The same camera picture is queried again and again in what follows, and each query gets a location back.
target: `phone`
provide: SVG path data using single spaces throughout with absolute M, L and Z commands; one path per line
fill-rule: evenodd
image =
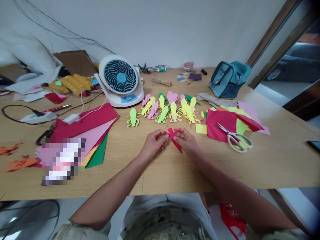
M 320 142 L 317 141 L 307 141 L 307 143 L 318 153 L 320 153 Z

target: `small notebook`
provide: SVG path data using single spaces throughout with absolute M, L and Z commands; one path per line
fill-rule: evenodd
M 189 80 L 201 81 L 201 74 L 199 74 L 199 73 L 190 73 Z

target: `scissors handle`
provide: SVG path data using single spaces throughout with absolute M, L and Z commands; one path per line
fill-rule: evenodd
M 237 149 L 231 141 L 234 142 L 236 144 L 236 146 L 238 146 L 240 149 Z M 252 141 L 249 138 L 247 138 L 246 136 L 243 136 L 238 133 L 233 133 L 232 135 L 228 135 L 228 143 L 230 144 L 231 148 L 233 148 L 233 150 L 235 150 L 236 152 L 239 152 L 239 153 L 247 152 L 247 150 L 240 144 L 240 142 L 248 148 L 253 147 Z

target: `human arm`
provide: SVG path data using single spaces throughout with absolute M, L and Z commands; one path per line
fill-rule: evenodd
M 138 156 L 94 192 L 72 215 L 70 221 L 95 230 L 102 229 L 129 195 L 149 162 L 164 148 L 167 139 L 168 135 L 163 130 L 150 133 Z
M 179 137 L 174 140 L 181 145 L 189 160 L 217 187 L 222 199 L 232 205 L 255 233 L 297 228 L 268 200 L 208 160 L 186 129 L 177 134 Z

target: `desk fan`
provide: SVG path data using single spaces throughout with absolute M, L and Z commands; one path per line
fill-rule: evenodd
M 130 107 L 144 98 L 139 68 L 123 57 L 110 55 L 103 58 L 99 74 L 94 76 L 113 107 Z

